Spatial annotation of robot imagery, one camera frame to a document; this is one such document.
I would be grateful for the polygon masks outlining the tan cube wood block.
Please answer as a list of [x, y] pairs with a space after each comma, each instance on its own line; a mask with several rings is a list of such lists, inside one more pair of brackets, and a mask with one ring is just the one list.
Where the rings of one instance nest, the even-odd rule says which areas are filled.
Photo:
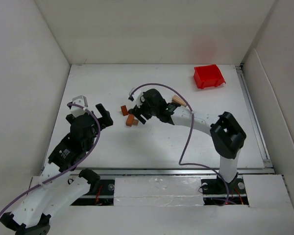
[[132, 124], [137, 126], [138, 123], [139, 123], [139, 121], [135, 119], [135, 120], [133, 120], [133, 123]]

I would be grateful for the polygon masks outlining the orange arch wood block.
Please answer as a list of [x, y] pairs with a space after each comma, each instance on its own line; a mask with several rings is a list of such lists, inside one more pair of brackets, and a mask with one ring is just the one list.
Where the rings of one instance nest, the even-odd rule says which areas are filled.
[[129, 114], [125, 122], [126, 126], [131, 127], [133, 125], [134, 119], [135, 117], [132, 114]]

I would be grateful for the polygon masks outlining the light long wood block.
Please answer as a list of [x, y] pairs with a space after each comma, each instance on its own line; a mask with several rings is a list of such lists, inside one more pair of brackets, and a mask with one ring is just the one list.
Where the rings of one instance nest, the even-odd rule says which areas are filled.
[[178, 103], [186, 103], [181, 97], [177, 95], [174, 95], [171, 100]]

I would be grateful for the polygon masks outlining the red plastic bin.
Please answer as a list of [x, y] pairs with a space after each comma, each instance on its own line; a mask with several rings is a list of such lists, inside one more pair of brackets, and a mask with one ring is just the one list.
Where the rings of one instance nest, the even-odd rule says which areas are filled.
[[194, 81], [198, 89], [218, 87], [226, 81], [217, 65], [194, 67]]

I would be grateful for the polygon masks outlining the reddish long wood block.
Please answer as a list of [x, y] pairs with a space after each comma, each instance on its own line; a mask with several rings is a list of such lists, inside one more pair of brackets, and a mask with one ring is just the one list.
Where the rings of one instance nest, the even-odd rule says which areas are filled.
[[187, 107], [187, 104], [186, 103], [178, 103], [178, 102], [174, 102], [172, 101], [173, 104], [177, 105], [178, 107]]

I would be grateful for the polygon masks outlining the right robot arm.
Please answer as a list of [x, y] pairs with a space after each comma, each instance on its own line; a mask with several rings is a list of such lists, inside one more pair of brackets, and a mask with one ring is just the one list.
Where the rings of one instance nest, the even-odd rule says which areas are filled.
[[130, 110], [131, 114], [143, 124], [157, 117], [163, 123], [190, 127], [210, 136], [220, 155], [219, 174], [227, 183], [237, 177], [238, 155], [244, 146], [246, 133], [231, 113], [208, 115], [191, 111], [180, 101], [166, 102], [156, 89], [145, 92], [132, 90], [129, 100], [136, 103]]

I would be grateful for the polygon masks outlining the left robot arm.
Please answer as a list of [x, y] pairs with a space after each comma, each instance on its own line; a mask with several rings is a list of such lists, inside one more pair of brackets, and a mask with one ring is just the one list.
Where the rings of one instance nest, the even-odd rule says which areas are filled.
[[70, 102], [68, 107], [71, 113], [66, 120], [70, 124], [70, 131], [51, 152], [37, 185], [21, 194], [24, 200], [16, 209], [0, 212], [1, 224], [17, 235], [46, 235], [51, 220], [60, 209], [99, 188], [100, 176], [86, 168], [60, 191], [71, 172], [94, 150], [101, 131], [113, 125], [110, 113], [101, 103], [96, 105], [100, 118], [86, 105]]

